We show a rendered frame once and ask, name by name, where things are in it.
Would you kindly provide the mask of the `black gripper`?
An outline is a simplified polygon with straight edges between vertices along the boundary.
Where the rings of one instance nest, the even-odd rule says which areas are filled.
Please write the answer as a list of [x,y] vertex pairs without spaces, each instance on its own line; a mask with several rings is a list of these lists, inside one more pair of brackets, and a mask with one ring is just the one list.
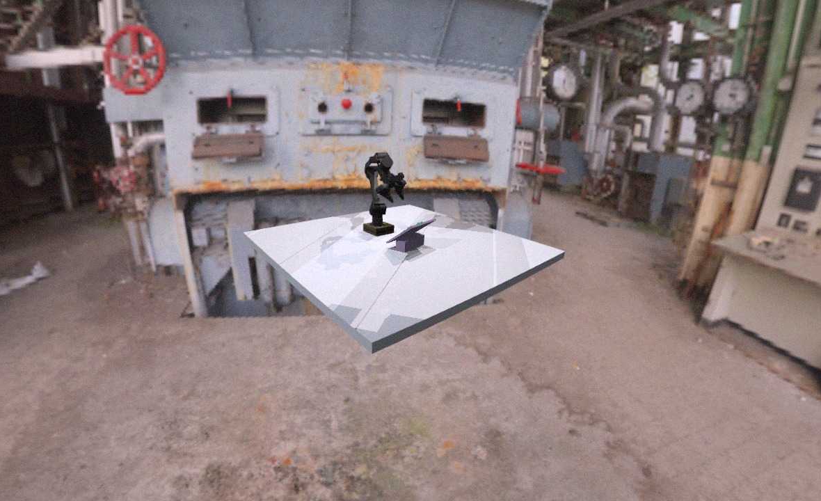
[[394,181],[391,182],[391,184],[388,184],[388,175],[390,175],[391,177],[392,173],[388,172],[384,173],[384,175],[380,175],[380,182],[383,181],[384,184],[380,184],[378,187],[376,187],[376,193],[379,193],[380,196],[384,196],[386,200],[389,200],[389,202],[393,203],[392,196],[390,195],[390,188],[394,187],[394,189],[396,189],[395,191],[397,192],[398,196],[400,196],[400,198],[404,200],[404,192],[402,191],[402,189],[404,189],[406,181],[400,180],[398,181],[398,183]]

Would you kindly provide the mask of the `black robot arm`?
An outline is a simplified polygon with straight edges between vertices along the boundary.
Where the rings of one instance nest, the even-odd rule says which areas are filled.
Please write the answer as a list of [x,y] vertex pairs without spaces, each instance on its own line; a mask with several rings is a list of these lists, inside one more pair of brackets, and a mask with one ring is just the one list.
[[[378,163],[377,166],[370,166],[370,163]],[[380,164],[379,164],[380,163]],[[383,224],[383,215],[386,213],[386,204],[384,203],[384,198],[380,198],[380,194],[376,193],[376,187],[378,187],[378,174],[384,175],[384,173],[390,172],[390,168],[392,167],[392,159],[391,156],[388,155],[387,152],[376,152],[374,157],[369,157],[369,161],[365,163],[364,173],[366,178],[369,179],[370,189],[372,190],[372,205],[370,205],[369,213],[372,215],[372,222],[370,225],[380,226],[385,225]],[[388,175],[388,184],[391,182],[403,180],[404,174],[398,173],[398,175],[392,174],[391,177]]]

